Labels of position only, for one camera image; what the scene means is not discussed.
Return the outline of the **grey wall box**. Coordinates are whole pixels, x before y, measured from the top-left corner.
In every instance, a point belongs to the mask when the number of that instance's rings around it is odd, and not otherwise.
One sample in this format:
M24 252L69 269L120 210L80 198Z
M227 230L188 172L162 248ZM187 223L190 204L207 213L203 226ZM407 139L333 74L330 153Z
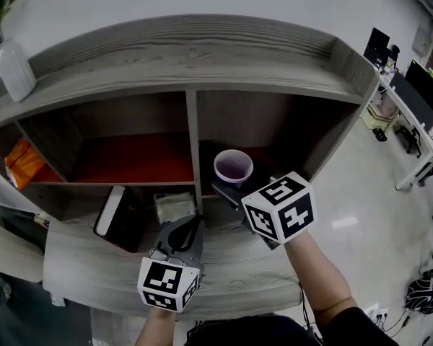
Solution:
M412 42L412 50L418 56L427 56L433 46L433 27L428 29L426 27L418 27Z

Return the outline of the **grey wooden shelf unit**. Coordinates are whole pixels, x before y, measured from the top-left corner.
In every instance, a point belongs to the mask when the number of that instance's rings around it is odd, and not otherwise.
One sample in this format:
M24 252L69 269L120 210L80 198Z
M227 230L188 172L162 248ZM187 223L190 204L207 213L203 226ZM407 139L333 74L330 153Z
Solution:
M26 138L46 165L17 194L68 220L109 189L210 193L226 148L314 179L378 83L343 40L270 19L178 15L105 27L34 56L15 102L0 82L0 177Z

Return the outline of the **white paper cup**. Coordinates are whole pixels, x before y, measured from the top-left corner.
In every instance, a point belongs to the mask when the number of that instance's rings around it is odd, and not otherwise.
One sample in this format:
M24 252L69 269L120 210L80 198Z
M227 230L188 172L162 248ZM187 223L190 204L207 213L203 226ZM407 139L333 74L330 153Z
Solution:
M234 190L248 190L254 170L253 160L243 151L226 149L213 162L214 181Z

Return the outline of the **black office chair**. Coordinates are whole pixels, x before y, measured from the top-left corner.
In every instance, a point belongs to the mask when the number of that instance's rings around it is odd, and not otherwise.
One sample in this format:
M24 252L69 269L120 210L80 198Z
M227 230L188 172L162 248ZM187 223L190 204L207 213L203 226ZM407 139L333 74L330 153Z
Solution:
M418 159L421 157L421 136L415 127L409 130L407 127L402 125L396 130L395 134L401 136L405 140L407 154L411 154L412 151L414 151Z

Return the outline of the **pale yellow box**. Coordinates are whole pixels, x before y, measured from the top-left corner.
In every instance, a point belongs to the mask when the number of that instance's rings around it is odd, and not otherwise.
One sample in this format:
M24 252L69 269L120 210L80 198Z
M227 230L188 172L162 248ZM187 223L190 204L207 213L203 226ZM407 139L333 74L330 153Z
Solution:
M379 106L370 103L362 112L360 119L369 130L382 129L386 131L395 124L398 111L399 109L394 106L388 112L381 112Z

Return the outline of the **person's black clothing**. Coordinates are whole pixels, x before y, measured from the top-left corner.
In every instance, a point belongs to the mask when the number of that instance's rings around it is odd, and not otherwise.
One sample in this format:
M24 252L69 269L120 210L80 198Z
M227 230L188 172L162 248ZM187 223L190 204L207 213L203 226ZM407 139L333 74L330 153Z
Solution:
M351 307L321 330L323 345L293 319L275 314L203 324L184 346L398 346L363 310Z

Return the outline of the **dark red book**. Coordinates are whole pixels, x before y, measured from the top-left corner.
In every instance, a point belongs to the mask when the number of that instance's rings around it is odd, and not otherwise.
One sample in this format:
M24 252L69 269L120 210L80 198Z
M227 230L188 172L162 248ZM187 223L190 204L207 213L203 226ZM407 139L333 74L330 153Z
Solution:
M107 242L135 253L146 227L146 211L130 187L113 186L105 198L93 228Z

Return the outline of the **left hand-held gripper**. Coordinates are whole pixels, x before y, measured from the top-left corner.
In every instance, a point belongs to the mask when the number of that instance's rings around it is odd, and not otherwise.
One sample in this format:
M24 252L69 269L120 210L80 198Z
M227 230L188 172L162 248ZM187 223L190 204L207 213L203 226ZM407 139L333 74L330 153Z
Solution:
M157 245L141 261L137 289L144 304L182 312L199 289L205 222L201 215L187 216L166 225Z

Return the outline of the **black desk divider panel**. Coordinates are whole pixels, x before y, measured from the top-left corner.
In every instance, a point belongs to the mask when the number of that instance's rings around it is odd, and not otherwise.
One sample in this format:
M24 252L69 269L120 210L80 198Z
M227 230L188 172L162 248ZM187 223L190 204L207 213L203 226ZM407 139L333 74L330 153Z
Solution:
M424 124L425 131L430 131L433 126L433 110L405 77L396 72L390 82L390 87L395 88L395 93L408 106L419 123Z

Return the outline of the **orange packet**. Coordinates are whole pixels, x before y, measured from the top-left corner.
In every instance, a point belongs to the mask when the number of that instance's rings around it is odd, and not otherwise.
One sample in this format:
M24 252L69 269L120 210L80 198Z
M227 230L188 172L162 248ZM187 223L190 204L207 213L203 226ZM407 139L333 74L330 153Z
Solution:
M20 138L4 158L6 174L12 184L23 190L30 180L46 165L44 159L26 138Z

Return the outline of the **white power strip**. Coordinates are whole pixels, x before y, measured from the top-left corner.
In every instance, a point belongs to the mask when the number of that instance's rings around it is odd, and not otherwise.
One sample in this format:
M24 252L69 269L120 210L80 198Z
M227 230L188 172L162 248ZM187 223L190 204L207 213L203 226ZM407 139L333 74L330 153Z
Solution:
M388 309L379 308L377 304L367 308L365 312L374 323L383 322L388 316Z

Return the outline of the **small black monitor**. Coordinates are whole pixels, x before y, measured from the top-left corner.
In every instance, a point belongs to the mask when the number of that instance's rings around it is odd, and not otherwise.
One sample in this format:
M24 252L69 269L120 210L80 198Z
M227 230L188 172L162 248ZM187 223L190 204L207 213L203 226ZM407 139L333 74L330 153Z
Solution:
M364 57L377 67L384 66L388 59L386 53L389 41L388 35L374 27L364 49Z

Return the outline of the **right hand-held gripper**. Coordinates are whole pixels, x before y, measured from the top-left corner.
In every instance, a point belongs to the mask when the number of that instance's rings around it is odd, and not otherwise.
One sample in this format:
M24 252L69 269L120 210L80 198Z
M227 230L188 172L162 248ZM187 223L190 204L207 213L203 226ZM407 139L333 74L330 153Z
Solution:
M259 235L270 250L286 244L316 222L312 185L296 172L271 180L275 170L253 162L241 191L233 185L212 182L214 192L234 210L243 208L245 225Z

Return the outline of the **grey wooden desk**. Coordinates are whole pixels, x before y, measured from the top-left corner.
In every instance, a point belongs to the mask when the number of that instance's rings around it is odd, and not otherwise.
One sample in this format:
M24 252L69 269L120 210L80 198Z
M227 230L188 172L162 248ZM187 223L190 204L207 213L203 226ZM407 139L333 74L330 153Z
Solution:
M215 199L203 204L206 232L204 278L180 315L183 320L218 320L282 311L298 306L300 291L282 248L269 249L242 225L241 215ZM126 252L98 237L95 215L50 224L44 255L44 288L92 308L146 316L137 290L142 257L160 225L146 225L139 250Z

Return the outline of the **long white office desk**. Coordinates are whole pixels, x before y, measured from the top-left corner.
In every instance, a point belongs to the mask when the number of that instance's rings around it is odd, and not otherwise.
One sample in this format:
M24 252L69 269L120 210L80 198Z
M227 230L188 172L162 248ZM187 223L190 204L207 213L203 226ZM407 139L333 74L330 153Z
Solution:
M428 151L419 157L418 164L399 182L396 183L396 190L404 190L410 184L418 182L429 171L429 167L433 167L433 138L424 129L424 124L420 123L415 114L410 110L408 105L396 93L395 87L390 85L390 80L387 76L380 75L379 85L383 86L388 97L393 101L398 108L398 112L394 115L388 125L383 129L387 134L393 129L393 125L400 115L402 115L407 122L414 126L420 134L422 143L427 147Z

